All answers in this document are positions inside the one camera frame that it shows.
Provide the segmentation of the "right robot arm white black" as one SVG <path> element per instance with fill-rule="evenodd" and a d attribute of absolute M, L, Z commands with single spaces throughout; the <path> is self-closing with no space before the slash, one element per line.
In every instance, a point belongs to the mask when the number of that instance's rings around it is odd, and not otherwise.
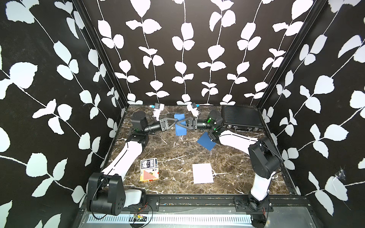
<path fill-rule="evenodd" d="M 217 110 L 212 110 L 205 120 L 188 117 L 175 123 L 188 130 L 208 130 L 212 142 L 233 147 L 249 155 L 255 172 L 254 184 L 249 193 L 249 201 L 262 203 L 269 196 L 271 179 L 280 167 L 281 157 L 268 137 L 249 138 L 234 133 L 223 126 L 224 118 Z"/>

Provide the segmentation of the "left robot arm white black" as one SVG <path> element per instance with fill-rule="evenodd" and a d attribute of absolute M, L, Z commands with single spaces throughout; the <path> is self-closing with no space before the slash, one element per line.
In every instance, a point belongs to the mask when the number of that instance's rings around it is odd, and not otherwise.
<path fill-rule="evenodd" d="M 145 193 L 139 189 L 125 190 L 123 179 L 142 153 L 149 135 L 170 129 L 178 119 L 163 118 L 148 124 L 143 111 L 133 113 L 132 128 L 124 148 L 101 172 L 93 173 L 88 180 L 87 210 L 101 220 L 106 215 L 119 215 L 124 208 L 138 206 L 146 208 Z"/>

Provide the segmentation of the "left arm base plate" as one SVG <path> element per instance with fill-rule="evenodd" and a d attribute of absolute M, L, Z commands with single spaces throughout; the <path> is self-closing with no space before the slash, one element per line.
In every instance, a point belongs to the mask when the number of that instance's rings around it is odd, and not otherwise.
<path fill-rule="evenodd" d="M 122 211 L 128 211 L 137 213 L 138 211 L 143 209 L 143 213 L 145 212 L 156 212 L 159 210 L 160 205 L 160 197 L 157 195 L 145 195 L 142 197 L 141 201 L 138 204 L 130 205 L 122 209 Z"/>

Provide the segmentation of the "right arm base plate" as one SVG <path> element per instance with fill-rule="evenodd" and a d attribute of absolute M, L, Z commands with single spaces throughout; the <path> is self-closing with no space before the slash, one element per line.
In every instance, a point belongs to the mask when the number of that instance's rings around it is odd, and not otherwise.
<path fill-rule="evenodd" d="M 263 200 L 257 200 L 251 195 L 234 197 L 233 200 L 237 212 L 246 212 L 247 214 L 273 212 L 269 195 Z"/>

